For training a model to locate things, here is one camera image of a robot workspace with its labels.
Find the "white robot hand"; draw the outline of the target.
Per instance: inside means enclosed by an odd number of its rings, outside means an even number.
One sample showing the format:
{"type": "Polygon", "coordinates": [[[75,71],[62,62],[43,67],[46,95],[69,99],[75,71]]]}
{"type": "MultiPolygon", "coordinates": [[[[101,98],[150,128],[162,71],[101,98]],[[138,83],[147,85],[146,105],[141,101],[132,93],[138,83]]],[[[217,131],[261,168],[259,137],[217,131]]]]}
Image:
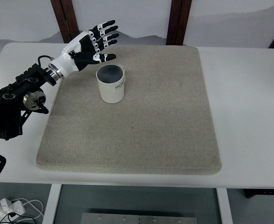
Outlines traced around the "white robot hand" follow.
{"type": "Polygon", "coordinates": [[[100,54],[103,49],[117,43],[118,33],[105,36],[118,29],[115,22],[111,20],[98,24],[75,37],[63,48],[61,55],[50,63],[53,74],[68,76],[74,71],[81,71],[88,65],[116,59],[115,54],[100,54]]]}

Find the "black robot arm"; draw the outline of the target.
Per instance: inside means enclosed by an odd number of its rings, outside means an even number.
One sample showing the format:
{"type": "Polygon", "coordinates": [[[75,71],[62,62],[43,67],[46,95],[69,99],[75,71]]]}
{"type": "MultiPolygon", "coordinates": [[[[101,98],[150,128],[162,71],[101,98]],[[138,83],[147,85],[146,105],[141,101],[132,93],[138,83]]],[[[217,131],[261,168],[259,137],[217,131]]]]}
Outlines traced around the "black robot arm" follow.
{"type": "Polygon", "coordinates": [[[56,85],[75,71],[88,65],[99,64],[116,58],[101,51],[117,42],[115,21],[111,20],[81,32],[52,58],[47,68],[35,63],[17,76],[16,81],[0,89],[0,138],[9,140],[22,135],[22,126],[32,112],[47,114],[46,96],[41,89],[45,83],[56,85]]]}

